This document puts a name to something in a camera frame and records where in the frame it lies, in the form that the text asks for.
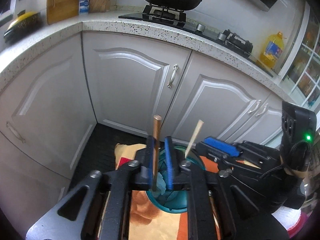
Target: countertop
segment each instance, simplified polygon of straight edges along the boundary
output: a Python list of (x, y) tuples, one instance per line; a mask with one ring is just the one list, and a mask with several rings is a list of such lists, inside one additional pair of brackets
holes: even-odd
[(270, 89), (283, 100), (292, 102), (287, 93), (263, 70), (244, 57), (212, 41), (173, 27), (138, 20), (119, 19), (132, 13), (111, 11), (77, 16), (48, 25), (0, 53), (0, 93), (33, 59), (81, 31), (105, 31), (144, 36), (180, 45), (230, 65)]

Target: floor mat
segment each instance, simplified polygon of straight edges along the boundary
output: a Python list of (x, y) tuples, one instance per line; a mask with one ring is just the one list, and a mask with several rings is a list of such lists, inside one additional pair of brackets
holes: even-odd
[(146, 138), (97, 123), (78, 162), (69, 190), (92, 170), (114, 171), (116, 165), (114, 151), (117, 143), (145, 144)]

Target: white cabinet door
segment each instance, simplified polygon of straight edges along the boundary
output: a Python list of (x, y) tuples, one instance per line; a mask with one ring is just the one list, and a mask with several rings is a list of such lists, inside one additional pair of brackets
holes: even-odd
[(0, 208), (23, 239), (67, 192), (69, 183), (69, 179), (36, 163), (0, 133)]
[(266, 144), (281, 131), (282, 99), (271, 94), (261, 107), (230, 138), (230, 142), (250, 141)]
[(79, 34), (25, 67), (0, 96), (0, 116), (14, 145), (71, 179), (96, 124)]
[(161, 139), (190, 140), (199, 119), (204, 122), (196, 139), (227, 140), (257, 111), (270, 91), (234, 68), (192, 52), (161, 128)]
[(166, 115), (190, 50), (137, 36), (84, 33), (83, 37), (98, 122), (144, 137), (152, 134), (153, 115)]

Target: cabinet handle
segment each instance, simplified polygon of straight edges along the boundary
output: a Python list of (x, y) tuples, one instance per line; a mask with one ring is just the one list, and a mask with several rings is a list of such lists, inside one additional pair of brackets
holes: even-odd
[(262, 112), (261, 112), (260, 114), (256, 114), (256, 117), (259, 116), (259, 115), (262, 115), (262, 114), (266, 111), (267, 106), (268, 106), (268, 104), (266, 104), (266, 105), (264, 106), (264, 108), (263, 108), (263, 110), (262, 110)]
[(168, 88), (172, 87), (172, 83), (174, 82), (174, 79), (176, 77), (176, 72), (177, 72), (178, 68), (179, 68), (178, 65), (174, 65), (173, 66), (173, 71), (172, 71), (172, 75), (171, 75), (170, 81), (168, 83)]
[(251, 114), (251, 113), (253, 113), (254, 111), (256, 111), (256, 110), (258, 109), (260, 103), (261, 103), (261, 100), (258, 101), (256, 107), (255, 107), (252, 111), (248, 112), (248, 114)]
[(7, 121), (7, 127), (10, 129), (10, 131), (17, 137), (22, 143), (26, 143), (26, 140), (22, 138), (22, 136), (13, 128), (13, 126), (10, 124), (9, 121)]

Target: yellow cooking oil bottle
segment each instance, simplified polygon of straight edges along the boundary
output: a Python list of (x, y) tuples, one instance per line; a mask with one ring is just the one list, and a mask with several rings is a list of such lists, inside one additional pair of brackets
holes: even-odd
[(268, 68), (273, 68), (284, 48), (282, 33), (272, 34), (267, 38), (260, 54), (260, 61)]

